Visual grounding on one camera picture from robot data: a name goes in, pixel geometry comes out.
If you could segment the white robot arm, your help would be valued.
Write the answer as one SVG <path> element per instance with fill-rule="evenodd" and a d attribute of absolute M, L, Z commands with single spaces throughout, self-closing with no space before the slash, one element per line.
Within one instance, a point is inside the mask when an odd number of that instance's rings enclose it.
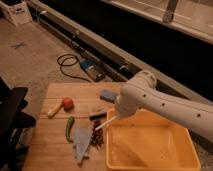
<path fill-rule="evenodd" d="M 140 108 L 176 122 L 213 143 L 213 106 L 175 97 L 155 89 L 156 77 L 143 70 L 120 89 L 115 110 L 120 118 L 129 117 Z"/>

